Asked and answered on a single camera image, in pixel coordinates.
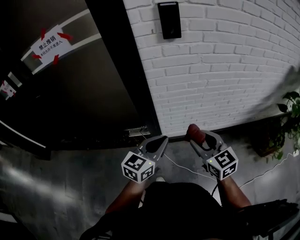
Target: door frame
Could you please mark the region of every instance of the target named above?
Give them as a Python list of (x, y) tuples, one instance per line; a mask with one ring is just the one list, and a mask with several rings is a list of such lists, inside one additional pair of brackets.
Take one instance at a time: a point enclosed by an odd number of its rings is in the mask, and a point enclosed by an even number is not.
[(161, 135), (147, 78), (123, 0), (85, 0), (103, 42), (142, 121)]

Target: person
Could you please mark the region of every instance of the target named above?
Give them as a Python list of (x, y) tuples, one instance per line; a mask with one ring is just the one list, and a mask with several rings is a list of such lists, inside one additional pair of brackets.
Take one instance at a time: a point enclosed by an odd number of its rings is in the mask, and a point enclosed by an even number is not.
[(230, 176), (217, 182), (222, 206), (194, 183), (169, 184), (160, 177), (148, 185), (148, 180), (140, 184), (130, 181), (80, 240), (108, 239), (107, 232), (114, 240), (252, 239), (238, 216), (239, 210), (251, 203)]

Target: red tape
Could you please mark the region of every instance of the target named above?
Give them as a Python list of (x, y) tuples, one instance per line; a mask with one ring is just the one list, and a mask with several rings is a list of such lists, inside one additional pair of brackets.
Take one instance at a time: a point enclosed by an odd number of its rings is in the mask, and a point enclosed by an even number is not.
[(42, 41), (45, 38), (45, 34), (46, 34), (46, 28), (42, 28), (42, 33), (41, 33), (41, 40)]
[(36, 59), (41, 59), (42, 57), (40, 56), (40, 55), (36, 55), (36, 54), (34, 54), (34, 55), (32, 55), (33, 56), (33, 58), (36, 58)]
[(72, 36), (71, 35), (68, 35), (68, 34), (66, 34), (66, 33), (60, 33), (60, 32), (58, 32), (57, 33), (61, 38), (65, 38), (65, 39), (67, 39), (67, 40), (72, 40)]
[(58, 56), (59, 56), (59, 54), (57, 54), (57, 55), (54, 56), (54, 60), (53, 60), (53, 64), (54, 65), (56, 65), (57, 62), (58, 62)]

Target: cable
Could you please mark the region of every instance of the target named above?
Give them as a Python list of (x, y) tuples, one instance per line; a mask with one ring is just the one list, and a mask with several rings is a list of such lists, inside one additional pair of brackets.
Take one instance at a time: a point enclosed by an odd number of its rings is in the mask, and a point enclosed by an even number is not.
[[(174, 163), (176, 166), (189, 170), (189, 169), (186, 168), (186, 167), (183, 167), (183, 166), (180, 166), (180, 165), (176, 164), (176, 163), (175, 163), (173, 160), (171, 160), (166, 154), (164, 154), (164, 155), (165, 155), (172, 163)], [(215, 182), (217, 181), (217, 180), (215, 180), (215, 179), (213, 179), (213, 178), (211, 178), (211, 177), (209, 177), (209, 176), (205, 176), (205, 175), (203, 175), (203, 174), (200, 174), (200, 173), (197, 173), (197, 172), (193, 172), (192, 170), (189, 170), (189, 171), (192, 172), (192, 173), (201, 175), (201, 176), (203, 176), (203, 177), (210, 178), (210, 179), (214, 180)]]
[(215, 192), (215, 190), (217, 189), (217, 187), (218, 187), (218, 184), (216, 184), (214, 190), (212, 190), (212, 193), (211, 193), (211, 196), (212, 196), (212, 197), (214, 196), (214, 192)]
[(288, 158), (289, 155), (294, 156), (292, 153), (288, 153), (288, 154), (286, 155), (286, 158), (283, 159), (280, 163), (276, 164), (272, 169), (266, 171), (266, 172), (265, 172), (264, 174), (262, 174), (262, 175), (256, 176), (256, 177), (253, 178), (252, 180), (250, 180), (250, 181), (244, 183), (242, 186), (240, 186), (240, 188), (243, 187), (243, 186), (245, 186), (246, 184), (248, 184), (248, 183), (250, 183), (250, 182), (253, 182), (253, 181), (254, 181), (255, 179), (257, 179), (257, 178), (262, 177), (262, 176), (265, 175), (267, 172), (272, 171), (272, 170), (273, 170), (275, 167), (277, 167), (278, 165), (281, 165), (281, 164), (284, 162), (284, 160), (286, 160), (286, 159)]
[[(183, 167), (183, 166), (180, 166), (180, 165), (176, 164), (176, 163), (175, 163), (173, 160), (171, 160), (166, 154), (164, 154), (164, 155), (165, 155), (171, 162), (173, 162), (176, 166), (189, 170), (189, 169), (186, 168), (186, 167)], [(252, 180), (250, 180), (250, 181), (244, 183), (244, 184), (243, 184), (242, 186), (240, 186), (239, 188), (242, 188), (243, 186), (247, 185), (248, 183), (253, 182), (255, 179), (257, 179), (257, 178), (259, 178), (259, 177), (262, 177), (262, 176), (265, 175), (266, 173), (268, 173), (268, 172), (270, 172), (270, 171), (273, 171), (275, 167), (277, 167), (278, 165), (281, 165), (285, 160), (287, 160), (287, 158), (288, 158), (289, 155), (294, 156), (292, 153), (288, 153), (288, 154), (286, 155), (286, 158), (283, 159), (280, 163), (276, 164), (272, 169), (266, 171), (266, 172), (265, 172), (264, 174), (262, 174), (262, 175), (256, 176), (256, 177), (253, 178)], [(209, 176), (205, 176), (205, 175), (202, 175), (202, 174), (200, 174), (200, 173), (193, 172), (193, 171), (191, 171), (191, 170), (189, 170), (189, 171), (192, 172), (192, 173), (201, 175), (201, 176), (203, 176), (203, 177), (210, 178), (210, 179), (212, 179), (212, 180), (214, 180), (214, 181), (217, 181), (217, 180), (215, 180), (215, 179), (213, 179), (213, 178), (211, 178), (211, 177), (209, 177)], [(215, 188), (214, 188), (214, 190), (212, 191), (212, 194), (211, 194), (211, 195), (214, 194), (215, 190), (217, 189), (217, 186), (218, 186), (218, 185), (215, 186)]]

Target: white cable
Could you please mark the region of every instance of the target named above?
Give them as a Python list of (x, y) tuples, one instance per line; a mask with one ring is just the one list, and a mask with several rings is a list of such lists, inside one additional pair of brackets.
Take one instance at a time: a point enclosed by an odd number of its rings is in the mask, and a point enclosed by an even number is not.
[(282, 163), (284, 162), (284, 160), (286, 160), (287, 157), (288, 157), (289, 155), (294, 156), (292, 153), (288, 153), (288, 154), (286, 155), (286, 158), (283, 159), (280, 163), (276, 164), (272, 169), (266, 171), (266, 172), (265, 172), (264, 174), (262, 174), (262, 175), (256, 176), (256, 177), (253, 178), (252, 180), (250, 180), (250, 181), (244, 183), (242, 186), (240, 186), (240, 188), (243, 187), (243, 186), (245, 186), (246, 184), (248, 184), (248, 183), (250, 183), (250, 182), (253, 182), (253, 181), (254, 181), (255, 179), (257, 179), (257, 178), (262, 177), (262, 176), (265, 175), (267, 172), (273, 171), (273, 169), (274, 169), (275, 167), (277, 167), (278, 165), (282, 164)]
[[(217, 180), (215, 180), (215, 179), (213, 179), (213, 178), (211, 178), (211, 177), (209, 177), (209, 176), (205, 176), (205, 175), (202, 175), (202, 174), (200, 174), (200, 173), (193, 172), (192, 170), (190, 170), (190, 169), (188, 169), (188, 168), (186, 168), (186, 167), (180, 166), (180, 165), (176, 164), (173, 160), (171, 160), (166, 154), (164, 154), (164, 155), (165, 155), (171, 162), (173, 162), (173, 163), (174, 163), (176, 166), (178, 166), (178, 167), (187, 169), (187, 170), (189, 170), (189, 171), (192, 172), (192, 173), (195, 173), (195, 174), (201, 175), (201, 176), (203, 176), (203, 177), (210, 178), (210, 179), (212, 179), (212, 180), (214, 180), (214, 181), (217, 181)], [(247, 185), (247, 184), (250, 183), (250, 182), (253, 182), (253, 181), (254, 181), (255, 179), (257, 179), (257, 178), (262, 177), (262, 176), (265, 175), (266, 173), (268, 173), (268, 172), (270, 172), (270, 171), (273, 171), (273, 169), (274, 169), (275, 167), (277, 167), (278, 165), (281, 165), (281, 164), (288, 158), (289, 155), (294, 156), (292, 153), (288, 153), (288, 154), (286, 155), (286, 158), (283, 159), (280, 163), (276, 164), (272, 169), (266, 171), (266, 172), (265, 172), (264, 174), (262, 174), (262, 175), (256, 176), (256, 177), (253, 178), (252, 180), (250, 180), (250, 181), (244, 183), (242, 186), (240, 186), (240, 188), (242, 188), (243, 186)]]
[[(165, 155), (172, 163), (174, 163), (176, 166), (189, 170), (189, 169), (186, 168), (186, 167), (183, 167), (183, 166), (180, 166), (180, 165), (176, 164), (176, 163), (175, 163), (173, 160), (171, 160), (166, 154), (164, 154), (164, 155)], [(215, 180), (215, 179), (213, 179), (213, 178), (211, 178), (211, 177), (209, 177), (209, 176), (205, 176), (205, 175), (203, 175), (203, 174), (200, 174), (200, 173), (197, 173), (197, 172), (193, 172), (192, 170), (189, 170), (189, 171), (192, 172), (192, 173), (201, 175), (201, 176), (203, 176), (203, 177), (210, 178), (210, 179), (214, 180), (215, 182), (217, 181), (217, 180)]]

